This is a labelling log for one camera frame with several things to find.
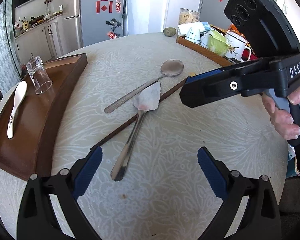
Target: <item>round table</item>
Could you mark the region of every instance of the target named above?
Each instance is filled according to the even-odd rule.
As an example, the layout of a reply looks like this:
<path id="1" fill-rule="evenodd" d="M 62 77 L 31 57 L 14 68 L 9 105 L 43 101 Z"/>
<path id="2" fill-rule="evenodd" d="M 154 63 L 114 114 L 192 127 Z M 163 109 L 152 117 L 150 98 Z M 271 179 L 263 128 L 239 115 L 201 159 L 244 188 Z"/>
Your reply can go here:
<path id="1" fill-rule="evenodd" d="M 68 55 L 86 53 L 88 65 L 79 78 L 56 139 L 52 175 L 84 158 L 89 148 L 137 113 L 132 100 L 111 114 L 104 108 L 160 74 L 161 64 L 177 58 L 184 71 L 162 78 L 166 92 L 190 72 L 220 66 L 162 33 L 140 34 L 100 42 Z M 0 109 L 9 95 L 5 95 Z M 125 177 L 110 171 L 132 130 L 130 125 L 102 146 L 103 160 L 78 203 L 102 239 L 197 239 L 222 200 L 215 197 L 197 161 L 206 146 L 215 159 L 243 176 L 269 176 L 280 200 L 287 168 L 287 142 L 269 122 L 261 96 L 240 95 L 190 109 L 179 90 L 147 113 Z M 0 169 L 0 215 L 16 237 L 18 209 L 26 182 Z M 56 197 L 51 197 L 63 231 L 72 236 Z M 229 233 L 243 215 L 246 199 Z"/>

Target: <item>upside-down glass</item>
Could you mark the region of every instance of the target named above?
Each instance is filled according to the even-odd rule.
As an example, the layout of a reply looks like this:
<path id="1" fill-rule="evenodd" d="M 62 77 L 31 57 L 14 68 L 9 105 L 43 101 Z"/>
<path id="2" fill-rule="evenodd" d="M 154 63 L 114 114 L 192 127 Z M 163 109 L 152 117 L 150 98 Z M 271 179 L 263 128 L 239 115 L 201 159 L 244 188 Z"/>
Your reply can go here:
<path id="1" fill-rule="evenodd" d="M 42 60 L 39 56 L 31 59 L 27 63 L 27 70 L 33 82 L 36 94 L 42 94 L 52 86 L 52 81 L 44 69 Z"/>

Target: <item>brown wooden tray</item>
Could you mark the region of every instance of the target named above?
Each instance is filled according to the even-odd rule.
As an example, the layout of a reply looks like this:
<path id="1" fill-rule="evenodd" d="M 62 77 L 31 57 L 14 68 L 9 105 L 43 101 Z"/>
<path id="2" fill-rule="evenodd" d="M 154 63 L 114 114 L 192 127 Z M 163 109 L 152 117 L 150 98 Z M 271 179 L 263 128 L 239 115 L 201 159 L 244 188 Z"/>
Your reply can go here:
<path id="1" fill-rule="evenodd" d="M 205 57 L 211 59 L 212 61 L 214 61 L 215 63 L 219 64 L 222 67 L 228 67 L 228 66 L 232 65 L 231 62 L 227 61 L 223 57 L 220 57 L 218 54 L 215 54 L 214 52 L 212 52 L 198 44 L 195 44 L 191 41 L 186 40 L 184 38 L 184 36 L 177 36 L 176 43 L 179 43 L 189 49 L 192 49 L 192 50 L 200 53 L 201 55 L 204 55 Z"/>
<path id="2" fill-rule="evenodd" d="M 70 95 L 87 65 L 87 55 L 80 54 L 44 64 L 52 87 L 41 95 L 34 91 L 26 75 L 26 97 L 14 123 L 14 136 L 7 137 L 7 126 L 14 105 L 14 93 L 0 113 L 0 168 L 28 180 L 32 173 L 50 176 L 52 154 L 63 113 Z"/>

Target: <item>stainless steel refrigerator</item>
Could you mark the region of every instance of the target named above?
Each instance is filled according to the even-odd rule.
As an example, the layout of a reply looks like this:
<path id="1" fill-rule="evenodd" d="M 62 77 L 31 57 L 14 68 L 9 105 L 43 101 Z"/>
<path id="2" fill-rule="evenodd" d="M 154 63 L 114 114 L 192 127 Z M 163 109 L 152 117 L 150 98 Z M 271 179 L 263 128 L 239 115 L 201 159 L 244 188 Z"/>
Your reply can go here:
<path id="1" fill-rule="evenodd" d="M 125 0 L 63 0 L 68 52 L 123 36 Z"/>

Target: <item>patterned curtain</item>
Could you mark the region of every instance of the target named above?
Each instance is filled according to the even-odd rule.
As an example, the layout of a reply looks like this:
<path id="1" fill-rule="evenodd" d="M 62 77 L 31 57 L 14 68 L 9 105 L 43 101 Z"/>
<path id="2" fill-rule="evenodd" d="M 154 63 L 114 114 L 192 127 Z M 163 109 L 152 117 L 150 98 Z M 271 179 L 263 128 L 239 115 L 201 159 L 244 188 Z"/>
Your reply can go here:
<path id="1" fill-rule="evenodd" d="M 0 91 L 3 95 L 21 80 L 14 45 L 11 1 L 4 0 L 0 5 Z"/>

